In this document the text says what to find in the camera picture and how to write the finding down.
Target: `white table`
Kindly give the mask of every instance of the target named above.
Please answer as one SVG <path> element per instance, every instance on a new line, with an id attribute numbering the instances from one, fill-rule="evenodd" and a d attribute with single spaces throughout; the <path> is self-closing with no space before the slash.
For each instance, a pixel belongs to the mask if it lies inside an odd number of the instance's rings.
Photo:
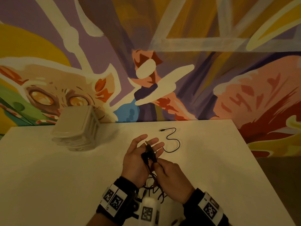
<path id="1" fill-rule="evenodd" d="M 0 141 L 0 225 L 83 226 L 105 188 L 119 177 L 134 137 L 166 141 L 162 158 L 176 162 L 188 179 L 208 191 L 233 226 L 295 225 L 231 120 L 102 124 L 98 147 L 70 152 L 51 141 L 53 126 L 13 127 Z M 181 205 L 166 198 L 159 225 L 170 225 Z M 136 225 L 129 219 L 125 225 Z"/>

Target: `container lid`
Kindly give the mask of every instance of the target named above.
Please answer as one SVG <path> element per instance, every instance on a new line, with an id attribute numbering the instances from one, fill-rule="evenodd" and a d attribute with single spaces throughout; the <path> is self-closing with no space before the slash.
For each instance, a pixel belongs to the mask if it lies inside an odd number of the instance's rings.
<path id="1" fill-rule="evenodd" d="M 82 135 L 91 110 L 91 105 L 65 107 L 52 130 L 52 135 L 58 138 Z"/>

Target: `cat eye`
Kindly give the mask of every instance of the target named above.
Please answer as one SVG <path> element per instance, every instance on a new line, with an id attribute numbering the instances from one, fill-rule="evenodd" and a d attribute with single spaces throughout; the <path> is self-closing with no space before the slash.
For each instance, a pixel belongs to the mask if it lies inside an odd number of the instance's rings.
<path id="1" fill-rule="evenodd" d="M 71 97 L 69 98 L 69 102 L 72 106 L 89 105 L 87 99 L 83 97 Z"/>
<path id="2" fill-rule="evenodd" d="M 29 95 L 34 101 L 43 105 L 52 105 L 54 103 L 54 100 L 51 97 L 39 91 L 32 91 Z"/>

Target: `floor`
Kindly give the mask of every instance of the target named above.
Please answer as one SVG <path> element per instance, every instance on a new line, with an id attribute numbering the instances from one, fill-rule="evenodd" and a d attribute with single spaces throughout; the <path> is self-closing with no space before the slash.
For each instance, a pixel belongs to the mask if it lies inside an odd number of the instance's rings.
<path id="1" fill-rule="evenodd" d="M 257 161 L 296 226 L 301 226 L 301 157 L 258 158 Z"/>

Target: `blue painted shape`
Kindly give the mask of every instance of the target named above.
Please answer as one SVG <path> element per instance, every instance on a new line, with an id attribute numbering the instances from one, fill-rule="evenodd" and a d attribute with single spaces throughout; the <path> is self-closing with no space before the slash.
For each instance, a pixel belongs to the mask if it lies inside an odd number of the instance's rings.
<path id="1" fill-rule="evenodd" d="M 118 117 L 116 123 L 124 122 L 136 122 L 139 115 L 139 107 L 135 105 L 136 100 L 134 99 L 129 104 L 120 106 L 116 111 L 115 115 Z"/>

